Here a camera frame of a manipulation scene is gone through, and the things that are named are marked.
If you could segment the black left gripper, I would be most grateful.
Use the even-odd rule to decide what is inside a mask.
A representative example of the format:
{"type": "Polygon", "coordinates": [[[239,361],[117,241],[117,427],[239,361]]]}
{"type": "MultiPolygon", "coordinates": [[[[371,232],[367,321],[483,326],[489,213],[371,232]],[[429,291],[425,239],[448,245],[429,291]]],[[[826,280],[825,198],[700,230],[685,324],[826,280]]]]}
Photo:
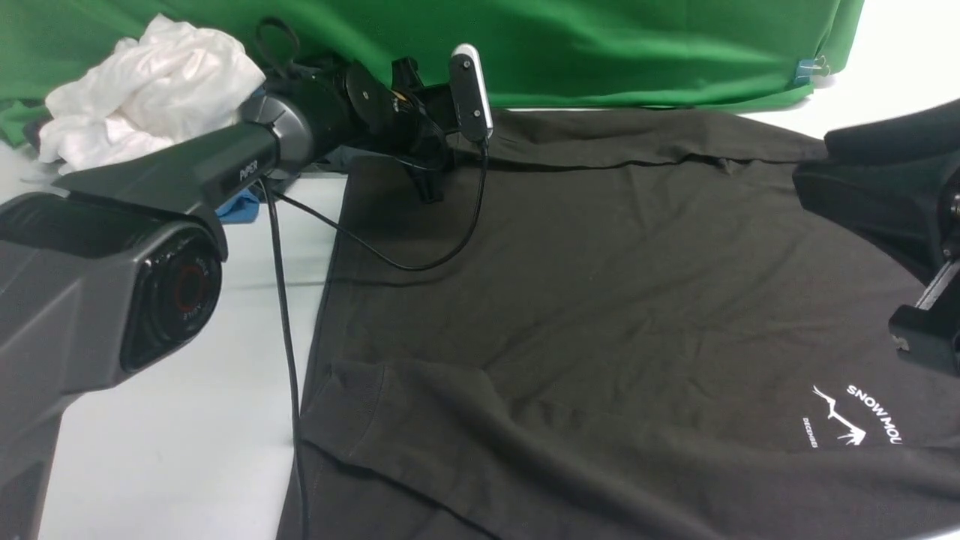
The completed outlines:
{"type": "Polygon", "coordinates": [[[405,163],[422,204],[445,199],[442,183],[452,170],[449,134],[458,132],[452,90],[447,83],[425,85],[412,57],[391,62],[386,127],[371,137],[371,151],[405,163]]]}

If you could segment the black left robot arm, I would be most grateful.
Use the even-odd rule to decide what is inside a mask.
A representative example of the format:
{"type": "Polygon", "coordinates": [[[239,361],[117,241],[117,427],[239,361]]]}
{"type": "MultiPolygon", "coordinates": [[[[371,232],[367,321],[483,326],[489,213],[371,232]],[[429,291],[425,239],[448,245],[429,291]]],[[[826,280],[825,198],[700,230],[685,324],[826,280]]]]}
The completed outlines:
{"type": "Polygon", "coordinates": [[[235,125],[4,202],[4,539],[38,537],[65,408],[170,356],[212,318],[229,257],[218,209],[343,145],[442,157],[425,140],[458,130],[456,83],[423,85],[411,58],[391,68],[384,85],[357,61],[290,66],[235,125]]]}

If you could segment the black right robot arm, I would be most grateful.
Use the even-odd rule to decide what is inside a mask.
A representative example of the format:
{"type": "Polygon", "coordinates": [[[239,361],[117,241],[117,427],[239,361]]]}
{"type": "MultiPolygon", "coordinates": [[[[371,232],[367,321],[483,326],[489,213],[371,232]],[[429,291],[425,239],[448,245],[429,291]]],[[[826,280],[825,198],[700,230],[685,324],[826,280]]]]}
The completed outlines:
{"type": "Polygon", "coordinates": [[[899,358],[958,373],[959,103],[873,123],[825,138],[823,160],[792,175],[801,206],[867,240],[925,290],[892,314],[899,358]]]}

